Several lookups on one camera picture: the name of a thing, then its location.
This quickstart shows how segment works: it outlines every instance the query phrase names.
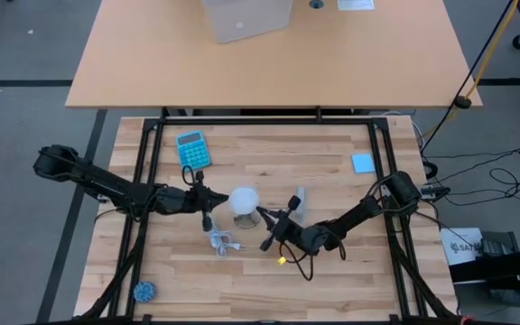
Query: white charging cable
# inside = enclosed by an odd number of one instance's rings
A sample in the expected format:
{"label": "white charging cable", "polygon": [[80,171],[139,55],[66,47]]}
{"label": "white charging cable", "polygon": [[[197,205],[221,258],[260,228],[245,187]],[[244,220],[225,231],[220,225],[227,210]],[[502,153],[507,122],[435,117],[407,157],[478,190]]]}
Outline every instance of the white charging cable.
{"label": "white charging cable", "polygon": [[216,248],[216,256],[226,258],[228,256],[227,248],[240,250],[240,244],[232,242],[232,235],[229,231],[219,231],[216,228],[214,219],[212,219],[212,229],[208,233],[209,243]]}

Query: white label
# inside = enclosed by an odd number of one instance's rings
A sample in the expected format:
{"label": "white label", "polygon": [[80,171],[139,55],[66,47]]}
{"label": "white label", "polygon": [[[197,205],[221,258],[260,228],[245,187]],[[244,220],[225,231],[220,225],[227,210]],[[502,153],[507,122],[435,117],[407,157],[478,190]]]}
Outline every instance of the white label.
{"label": "white label", "polygon": [[374,10],[374,0],[339,0],[339,10]]}
{"label": "white label", "polygon": [[451,230],[456,234],[446,228],[441,229],[442,245],[449,265],[474,261],[481,256],[480,240],[483,236],[478,228],[452,228]]}

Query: wooden table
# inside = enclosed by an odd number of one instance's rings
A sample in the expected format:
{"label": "wooden table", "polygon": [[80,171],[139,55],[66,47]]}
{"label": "wooden table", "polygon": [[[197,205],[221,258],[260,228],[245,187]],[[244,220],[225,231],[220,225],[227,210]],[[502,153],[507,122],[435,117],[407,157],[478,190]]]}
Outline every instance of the wooden table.
{"label": "wooden table", "polygon": [[[410,118],[388,118],[398,169],[415,183],[425,183]],[[134,173],[142,124],[142,118],[124,118],[117,133],[109,170],[128,180]],[[305,225],[339,217],[376,179],[374,174],[355,174],[350,160],[351,154],[371,152],[365,125],[167,125],[157,183],[185,188],[174,138],[196,129],[205,134],[213,162],[204,170],[207,186],[230,193],[237,186],[253,185],[261,205],[274,209],[285,207],[296,187],[304,186]],[[101,205],[100,212],[112,208]],[[420,211],[433,214],[426,205]],[[295,265],[277,264],[278,245],[260,251],[268,234],[264,225],[237,228],[228,204],[217,207],[212,217],[219,229],[233,231],[243,246],[241,251],[229,250],[225,260],[210,247],[200,214],[152,214],[141,281],[155,283],[158,293],[152,302],[136,305],[136,318],[150,313],[157,320],[387,320],[389,313],[398,313],[383,218],[370,219],[348,233],[346,261],[339,259],[338,251],[321,252],[308,283]],[[97,221],[75,314],[87,310],[111,280],[124,221],[117,213]],[[439,229],[430,220],[412,217],[411,230],[423,278],[454,311],[456,298]],[[407,276],[406,284],[411,311],[416,313]],[[123,287],[120,311],[128,286]]]}
{"label": "wooden table", "polygon": [[308,2],[282,30],[218,44],[200,0],[104,0],[67,106],[447,107],[469,71],[442,0]]}

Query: gray floor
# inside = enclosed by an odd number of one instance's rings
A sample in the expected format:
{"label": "gray floor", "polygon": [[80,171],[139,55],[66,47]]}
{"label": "gray floor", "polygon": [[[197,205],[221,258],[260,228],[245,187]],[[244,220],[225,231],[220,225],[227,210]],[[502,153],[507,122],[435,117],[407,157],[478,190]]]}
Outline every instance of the gray floor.
{"label": "gray floor", "polygon": [[[446,0],[462,49],[471,62],[487,38],[504,1]],[[78,66],[98,0],[0,0],[0,79],[71,79]],[[520,51],[510,46],[520,16],[510,23],[493,57],[488,78],[520,77]],[[520,88],[489,87],[479,92],[485,107],[463,112],[444,126],[427,155],[497,152],[520,145]],[[0,94],[0,324],[28,323],[35,315],[58,245],[74,187],[35,177],[37,150],[66,144],[85,152],[95,113],[64,108],[66,88],[6,88]],[[157,115],[155,111],[110,111],[96,163],[107,166],[120,116]],[[415,121],[428,130],[441,111],[417,111]],[[447,175],[484,158],[439,160]],[[520,179],[520,160],[508,157],[447,181],[455,191],[503,188],[488,170],[504,167]],[[454,198],[458,202],[479,197]],[[520,245],[520,201],[455,207],[441,202],[442,221],[452,227],[514,231]],[[86,200],[61,282],[53,319],[71,316],[87,255],[97,203]],[[461,309],[483,320],[520,322],[520,309],[503,307],[478,286],[458,288]]]}

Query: yellow cable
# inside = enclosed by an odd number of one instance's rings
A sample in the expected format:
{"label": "yellow cable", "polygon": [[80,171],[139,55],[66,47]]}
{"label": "yellow cable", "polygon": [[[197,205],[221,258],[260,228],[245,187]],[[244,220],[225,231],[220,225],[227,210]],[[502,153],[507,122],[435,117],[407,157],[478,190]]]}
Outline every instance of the yellow cable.
{"label": "yellow cable", "polygon": [[[491,59],[491,56],[493,55],[493,52],[497,48],[498,41],[501,39],[501,36],[505,32],[506,27],[508,26],[509,22],[511,21],[511,18],[513,18],[513,14],[515,14],[516,6],[519,4],[519,0],[513,0],[513,3],[511,4],[511,8],[509,10],[508,15],[505,17],[503,22],[501,23],[497,33],[495,34],[495,37],[493,38],[493,41],[491,42],[491,46],[489,46],[487,53],[485,54],[485,59],[483,60],[483,64],[481,64],[480,69],[478,70],[477,77],[475,78],[475,82],[473,83],[473,86],[469,89],[467,92],[467,95],[465,95],[465,98],[469,98],[470,95],[473,94],[475,89],[477,89],[477,85],[480,82],[480,80],[483,78],[483,74],[485,73],[485,69],[487,68],[488,62]],[[457,114],[459,113],[459,109],[454,107],[452,112],[447,116],[447,119],[445,122],[451,121]],[[434,131],[436,131],[437,126],[433,127],[430,131],[424,133],[422,137],[431,136]]]}
{"label": "yellow cable", "polygon": [[485,55],[485,59],[483,60],[483,64],[480,66],[480,69],[478,70],[478,74],[477,74],[477,77],[475,78],[475,82],[473,83],[473,87],[470,88],[470,90],[467,93],[467,95],[465,96],[465,98],[468,98],[468,97],[470,97],[470,95],[472,95],[472,93],[477,88],[478,83],[483,78],[483,73],[485,73],[485,69],[487,68],[488,61],[491,59],[491,56],[493,55],[493,52],[495,51],[495,48],[498,45],[498,41],[501,39],[501,36],[505,32],[506,27],[509,25],[511,18],[513,18],[513,14],[515,14],[516,6],[518,4],[519,4],[519,0],[513,1],[509,14],[506,16],[505,20],[501,24],[501,27],[499,28],[497,35],[495,35],[495,38],[493,39],[491,46],[488,48],[487,54]]}

